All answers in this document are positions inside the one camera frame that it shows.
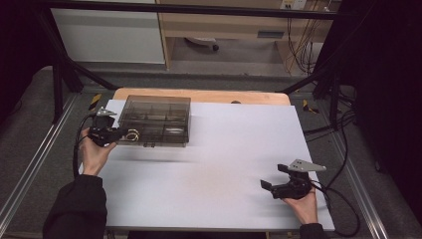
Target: gray floor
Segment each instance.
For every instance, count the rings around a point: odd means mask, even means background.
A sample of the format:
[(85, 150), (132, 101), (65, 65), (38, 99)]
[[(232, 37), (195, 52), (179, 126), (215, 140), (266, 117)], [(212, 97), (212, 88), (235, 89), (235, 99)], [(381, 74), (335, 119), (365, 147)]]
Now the gray floor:
[[(221, 40), (218, 53), (221, 55), (220, 58), (213, 56), (214, 53), (210, 49), (191, 45), (183, 40), (176, 44), (179, 48), (174, 53), (174, 65), (170, 71), (153, 70), (143, 74), (134, 71), (125, 73), (102, 71), (100, 75), (110, 82), (125, 87), (262, 92), (283, 89), (299, 79), (283, 76), (283, 72), (273, 69), (275, 66), (281, 66), (282, 63), (271, 43), (265, 45), (261, 42), (253, 44)], [(229, 58), (226, 56), (225, 46), (234, 51), (232, 52), (234, 56), (240, 57), (230, 56)], [(258, 67), (253, 70), (251, 63)], [(106, 101), (112, 97), (112, 92), (99, 89), (91, 81), (84, 80), (84, 82), (88, 85), (85, 92), (77, 96), (75, 107), (10, 222), (7, 233), (40, 233), (43, 221), (55, 200), (58, 189), (72, 180), (72, 147), (79, 121), (88, 112), (88, 106), (95, 92), (103, 92), (100, 106), (104, 106)], [(315, 102), (313, 100), (310, 94), (312, 88), (311, 84), (291, 95), (292, 104), (297, 107), (303, 129), (326, 125), (321, 114), (303, 111), (303, 99), (308, 100), (312, 108), (327, 104), (326, 101)], [(7, 198), (47, 134), (53, 118), (53, 105), (51, 73), (40, 72), (35, 76), (33, 83), (22, 98), (22, 107), (0, 127), (1, 207), (5, 205)], [(345, 106), (342, 106), (341, 109), (343, 112), (346, 111)], [(421, 226), (415, 220), (390, 176), (375, 170), (374, 161), (360, 134), (358, 125), (350, 124), (345, 132), (349, 143), (350, 158), (364, 182), (389, 237), (422, 238)], [(309, 142), (309, 149), (314, 162), (327, 166), (328, 171), (318, 174), (320, 181), (327, 183), (339, 167), (339, 155), (332, 136), (327, 135)], [(340, 190), (359, 210), (344, 173), (334, 187)], [(336, 197), (332, 198), (332, 203), (331, 216), (336, 229), (341, 232), (350, 232), (355, 226), (350, 210)], [(361, 229), (356, 238), (371, 238), (371, 233), (361, 213), (360, 219)], [(329, 233), (329, 236), (339, 237), (334, 233)], [(272, 234), (272, 238), (286, 237), (287, 232)]]

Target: black sleeve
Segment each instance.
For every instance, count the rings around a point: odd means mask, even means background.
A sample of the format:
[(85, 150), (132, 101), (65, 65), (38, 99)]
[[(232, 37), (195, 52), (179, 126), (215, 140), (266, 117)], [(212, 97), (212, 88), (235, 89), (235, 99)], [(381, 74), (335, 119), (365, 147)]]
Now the black sleeve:
[(319, 223), (305, 224), (301, 226), (301, 239), (327, 239), (325, 232), (323, 232), (322, 225)]
[(45, 239), (103, 239), (106, 192), (100, 177), (80, 175), (62, 187), (44, 222)]

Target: wooden board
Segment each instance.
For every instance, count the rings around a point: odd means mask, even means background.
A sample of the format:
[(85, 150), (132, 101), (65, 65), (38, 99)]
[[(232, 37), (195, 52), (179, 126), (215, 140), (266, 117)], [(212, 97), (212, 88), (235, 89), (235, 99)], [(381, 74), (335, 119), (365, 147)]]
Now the wooden board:
[(197, 103), (232, 103), (238, 101), (249, 105), (280, 105), (289, 106), (289, 97), (279, 93), (260, 92), (228, 92), (228, 91), (200, 91), (200, 90), (167, 90), (167, 89), (118, 89), (113, 99), (126, 100), (127, 96), (159, 96), (159, 97), (187, 97)]

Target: metal frame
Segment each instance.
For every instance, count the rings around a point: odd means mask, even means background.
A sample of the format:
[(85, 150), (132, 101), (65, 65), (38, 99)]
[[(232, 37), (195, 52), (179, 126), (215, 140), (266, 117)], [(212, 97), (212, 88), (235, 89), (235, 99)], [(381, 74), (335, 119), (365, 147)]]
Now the metal frame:
[(206, 14), (206, 15), (230, 15), (250, 17), (271, 17), (271, 18), (298, 18), (298, 19), (321, 19), (347, 21), (358, 16), (349, 13), (337, 12), (313, 12), (313, 11), (292, 11), (283, 9), (260, 9), (241, 7), (219, 7), (219, 6), (196, 6), (196, 5), (172, 5), (172, 4), (146, 4), (146, 3), (123, 3), (123, 2), (92, 2), (92, 1), (69, 1), (69, 0), (39, 0), (31, 4), (32, 14), (39, 26), (46, 34), (50, 45), (53, 46), (56, 69), (55, 81), (55, 118), (57, 121), (62, 113), (62, 92), (59, 89), (59, 81), (65, 80), (71, 92), (80, 92), (84, 87), (76, 72), (83, 74), (91, 80), (99, 83), (109, 90), (116, 90), (119, 87), (108, 83), (84, 67), (74, 62), (67, 54), (60, 36), (53, 30), (46, 18), (46, 9), (79, 9), (97, 11), (123, 11), (123, 12), (155, 12), (155, 13), (182, 13), (182, 14)]
[(16, 184), (15, 188), (13, 189), (6, 203), (1, 209), (0, 211), (0, 238), (5, 233), (7, 227), (9, 226), (9, 223), (11, 222), (13, 216), (16, 213), (16, 210), (18, 209), (19, 205), (21, 204), (22, 200), (25, 197), (25, 194), (27, 193), (29, 187), (31, 186), (31, 183), (34, 181), (35, 176), (37, 175), (38, 171), (43, 165), (43, 162), (46, 159), (47, 154), (49, 153), (51, 147), (56, 141), (57, 136), (62, 130), (63, 125), (65, 124), (66, 120), (68, 119), (68, 116), (71, 113), (77, 97), (78, 97), (77, 94), (72, 94), (68, 97), (68, 100), (66, 101), (66, 104), (64, 106), (64, 113), (62, 117), (59, 118), (56, 124), (53, 124), (50, 127), (49, 132), (44, 137), (43, 142), (39, 146), (37, 152), (34, 154), (25, 172), (22, 174), (21, 179)]

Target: electrical outlet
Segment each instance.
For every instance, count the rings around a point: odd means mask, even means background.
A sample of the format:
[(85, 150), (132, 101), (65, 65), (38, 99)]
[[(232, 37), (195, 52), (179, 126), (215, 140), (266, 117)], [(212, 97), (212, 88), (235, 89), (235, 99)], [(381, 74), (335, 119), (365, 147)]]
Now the electrical outlet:
[(292, 9), (294, 10), (304, 10), (307, 0), (295, 0)]
[(283, 0), (280, 9), (293, 9), (293, 5), (295, 4), (295, 0)]

